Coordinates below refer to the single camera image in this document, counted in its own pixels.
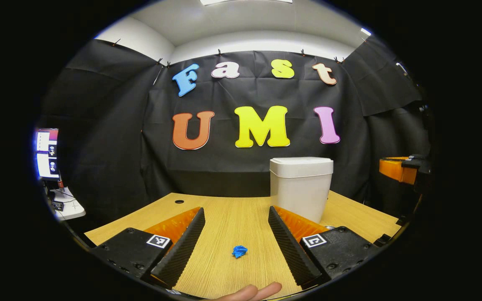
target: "white plastic container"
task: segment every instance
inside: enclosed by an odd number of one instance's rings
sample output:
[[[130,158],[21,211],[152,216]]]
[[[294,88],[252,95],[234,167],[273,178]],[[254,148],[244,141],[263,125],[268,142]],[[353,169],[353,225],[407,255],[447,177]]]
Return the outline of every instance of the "white plastic container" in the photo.
[[[319,223],[327,204],[333,167],[329,158],[272,158],[272,205]]]

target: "blue crumpled object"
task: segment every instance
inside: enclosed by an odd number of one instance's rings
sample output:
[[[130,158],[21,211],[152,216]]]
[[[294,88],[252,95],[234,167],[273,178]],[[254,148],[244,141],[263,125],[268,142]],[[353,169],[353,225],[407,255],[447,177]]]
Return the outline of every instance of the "blue crumpled object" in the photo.
[[[245,253],[248,251],[248,249],[246,247],[243,247],[243,246],[236,246],[233,248],[233,253],[232,255],[234,255],[236,258],[239,258],[243,255],[245,255]]]

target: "black curtain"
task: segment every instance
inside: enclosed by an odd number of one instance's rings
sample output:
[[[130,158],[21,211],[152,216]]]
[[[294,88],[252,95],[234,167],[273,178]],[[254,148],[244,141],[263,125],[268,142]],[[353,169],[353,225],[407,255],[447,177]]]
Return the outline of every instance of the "black curtain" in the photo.
[[[271,61],[287,59],[295,76],[275,78]],[[40,127],[59,128],[63,181],[98,227],[170,192],[207,196],[268,196],[269,160],[320,156],[334,160],[330,189],[399,216],[401,198],[417,199],[378,173],[383,156],[426,153],[417,110],[421,97],[373,36],[343,63],[281,51],[241,51],[164,67],[124,46],[93,40],[61,72],[44,101]],[[217,63],[240,65],[237,78],[211,76]],[[195,89],[178,96],[172,77],[196,63]],[[329,86],[312,66],[332,69]],[[273,105],[287,108],[288,147],[266,143],[237,148],[237,107],[263,119]],[[322,144],[313,109],[331,107],[340,142]],[[196,150],[172,142],[172,116],[193,115],[187,137],[198,135],[198,112],[214,111],[209,140]]]

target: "computer monitor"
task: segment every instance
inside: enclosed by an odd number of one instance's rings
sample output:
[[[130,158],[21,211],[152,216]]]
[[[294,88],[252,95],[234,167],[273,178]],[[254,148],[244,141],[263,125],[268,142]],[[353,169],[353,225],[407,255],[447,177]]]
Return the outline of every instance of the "computer monitor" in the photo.
[[[42,181],[59,181],[59,164],[57,162],[57,128],[38,128],[34,139],[34,160],[38,179]]]

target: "finger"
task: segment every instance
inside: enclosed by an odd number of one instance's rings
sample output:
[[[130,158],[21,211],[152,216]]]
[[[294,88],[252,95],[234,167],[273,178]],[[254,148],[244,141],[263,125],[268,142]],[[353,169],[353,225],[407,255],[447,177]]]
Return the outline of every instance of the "finger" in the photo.
[[[263,300],[269,296],[272,296],[276,293],[278,293],[282,289],[282,284],[278,282],[273,282],[269,284],[268,286],[262,288],[261,290],[258,291],[258,293],[252,297],[252,299],[249,299],[249,301],[259,301]]]
[[[215,301],[249,301],[251,300],[256,294],[258,293],[258,288],[249,284],[244,288],[236,291],[235,293],[231,293],[230,295],[225,295],[216,299]]]

